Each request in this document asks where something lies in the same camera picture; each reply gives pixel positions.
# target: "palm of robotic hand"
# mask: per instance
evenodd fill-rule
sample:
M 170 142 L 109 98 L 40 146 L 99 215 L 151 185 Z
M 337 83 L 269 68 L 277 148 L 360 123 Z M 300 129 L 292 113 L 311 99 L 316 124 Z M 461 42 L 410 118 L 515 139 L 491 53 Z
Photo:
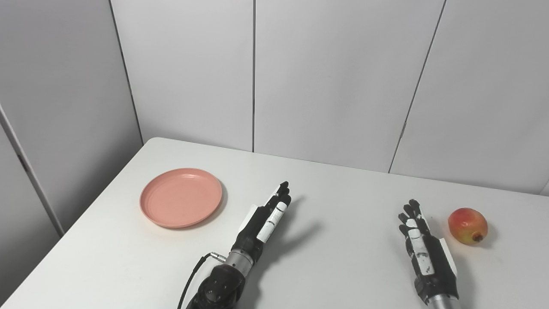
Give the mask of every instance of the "palm of robotic hand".
M 429 307 L 459 308 L 456 266 L 444 238 L 432 236 L 416 200 L 404 205 L 399 219 L 403 223 L 399 229 L 416 272 L 414 285 L 419 297 Z

